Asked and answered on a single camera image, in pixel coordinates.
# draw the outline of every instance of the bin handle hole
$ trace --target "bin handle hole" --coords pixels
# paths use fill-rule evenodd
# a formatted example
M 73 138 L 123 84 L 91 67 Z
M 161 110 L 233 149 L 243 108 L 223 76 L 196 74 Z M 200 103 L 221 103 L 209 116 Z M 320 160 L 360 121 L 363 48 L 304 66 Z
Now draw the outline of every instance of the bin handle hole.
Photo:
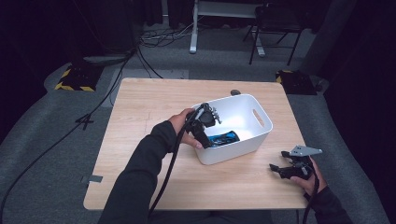
M 254 117 L 256 117 L 257 121 L 260 123 L 260 125 L 262 127 L 264 127 L 264 121 L 262 120 L 259 113 L 257 113 L 257 111 L 255 109 L 253 109 L 253 114 L 254 114 Z

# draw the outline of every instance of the white plastic bin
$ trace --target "white plastic bin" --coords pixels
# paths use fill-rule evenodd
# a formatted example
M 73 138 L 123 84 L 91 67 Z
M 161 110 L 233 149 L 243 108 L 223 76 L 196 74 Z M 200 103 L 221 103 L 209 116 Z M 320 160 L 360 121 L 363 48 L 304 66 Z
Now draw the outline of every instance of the white plastic bin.
M 227 161 L 259 148 L 265 137 L 273 129 L 273 123 L 268 118 L 262 106 L 252 95 L 240 94 L 221 98 L 209 103 L 219 113 L 221 124 L 205 128 L 207 136 L 234 131 L 240 141 L 220 147 L 195 149 L 198 159 L 205 165 Z

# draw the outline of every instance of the person's arm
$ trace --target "person's arm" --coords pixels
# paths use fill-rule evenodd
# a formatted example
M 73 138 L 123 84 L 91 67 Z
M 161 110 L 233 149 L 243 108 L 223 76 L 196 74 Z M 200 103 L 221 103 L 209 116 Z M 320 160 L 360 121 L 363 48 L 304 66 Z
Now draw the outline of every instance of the person's arm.
M 149 203 L 157 187 L 157 175 L 162 160 L 171 152 L 185 118 L 193 109 L 185 109 L 167 121 L 157 124 L 134 150 L 125 169 L 120 173 L 99 219 L 106 223 L 147 223 Z M 202 148 L 192 136 L 183 136 L 182 143 Z
M 311 203 L 311 208 L 315 211 L 317 223 L 353 223 L 338 198 L 330 190 L 315 161 L 312 158 L 311 161 L 314 164 L 319 179 L 318 193 L 314 196 L 314 201 Z M 290 180 L 294 181 L 305 190 L 304 196 L 309 201 L 314 192 L 315 177 L 312 175 L 308 180 L 304 180 L 300 177 L 292 176 Z

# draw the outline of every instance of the hand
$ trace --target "hand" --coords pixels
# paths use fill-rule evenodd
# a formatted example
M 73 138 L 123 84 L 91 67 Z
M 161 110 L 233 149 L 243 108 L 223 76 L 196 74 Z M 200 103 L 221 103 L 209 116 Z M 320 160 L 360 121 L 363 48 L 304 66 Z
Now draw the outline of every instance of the hand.
M 193 108 L 187 108 L 181 111 L 180 114 L 172 116 L 169 121 L 172 123 L 172 126 L 175 129 L 176 134 L 178 134 L 183 127 L 184 123 L 186 122 L 186 116 L 190 113 L 193 112 Z M 191 135 L 187 134 L 186 132 L 183 133 L 183 137 L 181 138 L 181 143 L 190 145 L 192 147 L 201 149 L 202 144 L 193 138 Z
M 318 193 L 321 192 L 324 188 L 327 187 L 326 180 L 323 178 L 323 175 L 321 174 L 317 163 L 311 158 L 312 163 L 314 164 L 315 172 L 318 175 L 319 179 L 319 188 L 318 188 Z M 308 180 L 301 179 L 298 176 L 292 176 L 290 180 L 294 181 L 298 186 L 302 187 L 305 192 L 309 195 L 312 196 L 314 192 L 314 186 L 315 186 L 315 176 L 311 175 Z

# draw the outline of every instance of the chair leg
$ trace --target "chair leg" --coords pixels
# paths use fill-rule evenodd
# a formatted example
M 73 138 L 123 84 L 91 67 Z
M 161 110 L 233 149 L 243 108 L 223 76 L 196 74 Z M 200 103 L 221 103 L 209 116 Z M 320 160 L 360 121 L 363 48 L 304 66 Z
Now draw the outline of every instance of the chair leg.
M 259 27 L 257 27 L 256 34 L 254 35 L 253 48 L 251 49 L 250 60 L 249 60 L 248 64 L 251 64 L 251 61 L 253 60 L 253 54 L 254 54 L 254 50 L 256 49 L 256 42 L 257 42 L 257 38 L 259 37 L 259 32 L 260 32 L 260 29 L 259 29 Z
M 290 65 L 291 58 L 293 57 L 294 51 L 296 50 L 298 40 L 300 39 L 300 35 L 301 35 L 301 32 L 298 33 L 296 41 L 294 42 L 293 50 L 291 51 L 291 54 L 290 54 L 290 57 L 289 57 L 288 65 Z
M 253 26 L 254 26 L 254 25 L 251 25 L 251 26 L 250 26 L 250 28 L 248 28 L 247 34 L 245 35 L 245 37 L 244 37 L 244 40 L 243 40 L 243 41 L 247 40 L 247 38 L 248 38 L 248 35 L 251 33 L 251 30 L 253 29 Z
M 282 35 L 282 37 L 280 37 L 280 39 L 276 42 L 277 44 L 279 44 L 280 43 L 280 41 L 282 41 L 283 40 L 283 38 L 285 38 L 286 37 L 286 35 L 287 35 L 288 33 L 285 33 L 285 34 L 283 34 Z

